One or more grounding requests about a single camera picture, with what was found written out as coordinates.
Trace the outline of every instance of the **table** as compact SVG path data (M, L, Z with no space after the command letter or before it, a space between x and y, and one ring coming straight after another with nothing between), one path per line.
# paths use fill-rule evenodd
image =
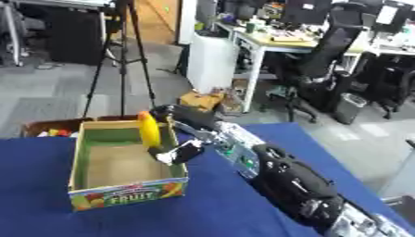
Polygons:
M235 44L238 44L238 41L242 41L251 47L251 52L254 52L252 70L250 72L244 98L245 113L249 112L251 107L252 98L257 87L260 68L266 52L306 54L311 52L311 50L318 44L317 41L274 42L270 39L270 35L265 33L246 33L241 31L238 27L226 25L222 22L216 22L215 24L215 27L219 27L227 31L229 33L229 39ZM368 42L363 43L362 41L358 41L351 46L349 51L347 51L345 56L350 58L350 65L347 69L349 72L354 70L358 64L361 53L364 52L368 46Z
M415 233L295 123L247 128L333 179L368 211ZM211 148L188 163L184 197L72 213L66 185L73 149L68 138L0 140L1 236L318 236L271 206Z
M13 17L12 4L32 4L32 5L42 5L42 6L63 6L63 7L73 7L78 9L89 9L97 10L100 12L101 19L101 34L103 41L106 38L106 18L105 13L102 12L101 8L103 6L109 6L111 0L0 0L3 3L3 8L5 9L6 22L8 30L10 32L12 44L13 44L13 60L15 65L20 67L23 66L23 63L20 61L20 38L16 28L16 23ZM110 58L115 58L113 54L107 50L107 54Z

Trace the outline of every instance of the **blue tablecloth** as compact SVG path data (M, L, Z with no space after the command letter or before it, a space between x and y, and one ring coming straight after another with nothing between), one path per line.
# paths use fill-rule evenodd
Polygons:
M295 124L247 128L337 183L345 196L415 233L410 225ZM185 197L71 212L67 196L74 141L0 141L0 236L318 236L272 207L208 149L189 162Z

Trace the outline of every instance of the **fruit label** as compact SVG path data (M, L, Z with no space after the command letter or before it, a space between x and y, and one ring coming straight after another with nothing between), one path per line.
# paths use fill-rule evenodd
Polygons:
M75 210L127 205L170 196L182 195L181 182L167 182L143 186L142 184L106 187L70 193Z

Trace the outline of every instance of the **trash bin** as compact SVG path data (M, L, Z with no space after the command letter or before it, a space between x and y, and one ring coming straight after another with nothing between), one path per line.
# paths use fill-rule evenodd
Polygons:
M355 94L344 93L334 111L334 118L344 124L352 124L367 101Z

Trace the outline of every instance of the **white desk leg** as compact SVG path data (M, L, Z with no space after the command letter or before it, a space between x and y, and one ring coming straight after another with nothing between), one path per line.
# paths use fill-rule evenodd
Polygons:
M99 18L101 19L101 36L102 36L102 44L103 44L105 39L107 38L106 14L104 12L100 12ZM112 66L116 67L117 61L115 60L115 56L112 54L109 48L107 49L107 55L109 56L109 58L112 59Z
M11 41L13 44L13 59L16 66L22 66L20 62L20 42L18 36L18 30L16 29L15 19L13 18L13 9L11 8L10 3L5 3L5 14L8 30L10 32Z
M255 88L257 87L257 81L261 70L262 59L264 58L265 47L261 46L255 53L254 65L252 67L251 75L249 76L248 88L246 89L246 95L244 100L244 113L249 112L251 107L252 98L254 97Z

